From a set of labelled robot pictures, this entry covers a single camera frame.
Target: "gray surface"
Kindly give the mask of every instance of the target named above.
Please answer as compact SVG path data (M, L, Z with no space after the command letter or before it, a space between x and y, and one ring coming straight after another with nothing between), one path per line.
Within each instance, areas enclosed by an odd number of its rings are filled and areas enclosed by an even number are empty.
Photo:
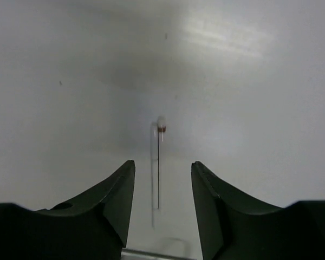
M0 0L0 202L52 207L127 159L129 248L202 258L195 160L278 206L325 199L325 1Z

